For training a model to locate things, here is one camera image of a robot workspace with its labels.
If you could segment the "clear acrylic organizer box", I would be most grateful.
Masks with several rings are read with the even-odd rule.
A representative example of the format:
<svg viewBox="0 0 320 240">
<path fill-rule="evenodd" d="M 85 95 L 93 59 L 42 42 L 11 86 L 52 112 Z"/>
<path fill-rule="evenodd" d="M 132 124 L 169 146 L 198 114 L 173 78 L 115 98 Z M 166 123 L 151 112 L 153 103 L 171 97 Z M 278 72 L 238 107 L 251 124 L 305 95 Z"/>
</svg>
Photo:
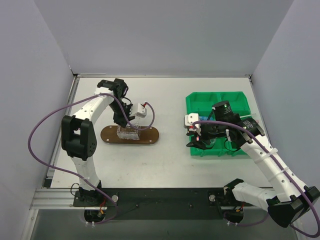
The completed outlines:
<svg viewBox="0 0 320 240">
<path fill-rule="evenodd" d="M 125 127 L 118 125 L 116 133 L 121 140 L 133 140 L 133 141 L 140 140 L 140 134 L 141 134 L 141 132 L 138 129 L 132 128 L 129 124 L 127 124 Z"/>
</svg>

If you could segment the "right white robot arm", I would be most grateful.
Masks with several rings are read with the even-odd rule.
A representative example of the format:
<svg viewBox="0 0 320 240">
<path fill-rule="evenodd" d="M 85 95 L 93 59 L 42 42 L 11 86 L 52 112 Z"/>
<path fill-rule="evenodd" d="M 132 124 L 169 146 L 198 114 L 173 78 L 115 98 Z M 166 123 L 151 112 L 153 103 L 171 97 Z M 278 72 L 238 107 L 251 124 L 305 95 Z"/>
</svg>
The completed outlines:
<svg viewBox="0 0 320 240">
<path fill-rule="evenodd" d="M 224 186 L 228 201 L 259 207 L 283 228 L 291 226 L 308 211 L 316 212 L 314 203 L 320 191 L 315 186 L 307 186 L 290 170 L 256 120 L 241 118 L 232 111 L 229 101 L 214 104 L 211 114 L 214 119 L 201 120 L 198 113 L 185 115 L 184 128 L 190 136 L 187 146 L 209 150 L 216 139 L 224 138 L 253 160 L 272 187 L 256 187 L 237 178 Z"/>
</svg>

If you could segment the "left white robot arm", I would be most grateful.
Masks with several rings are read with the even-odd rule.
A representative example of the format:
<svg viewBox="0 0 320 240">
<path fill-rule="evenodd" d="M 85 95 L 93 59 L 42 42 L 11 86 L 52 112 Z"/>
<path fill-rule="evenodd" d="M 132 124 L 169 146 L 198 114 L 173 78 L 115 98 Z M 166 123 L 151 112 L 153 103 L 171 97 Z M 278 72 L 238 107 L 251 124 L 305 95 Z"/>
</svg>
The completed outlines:
<svg viewBox="0 0 320 240">
<path fill-rule="evenodd" d="M 133 105 L 122 101 L 128 89 L 123 79 L 101 80 L 94 92 L 96 97 L 61 121 L 61 147 L 73 161 L 76 173 L 93 185 L 91 187 L 84 180 L 79 180 L 80 196 L 92 206 L 100 204 L 103 199 L 102 192 L 96 189 L 100 189 L 102 184 L 93 161 L 97 148 L 94 124 L 107 107 L 113 110 L 113 122 L 123 128 L 134 119 L 130 116 Z"/>
</svg>

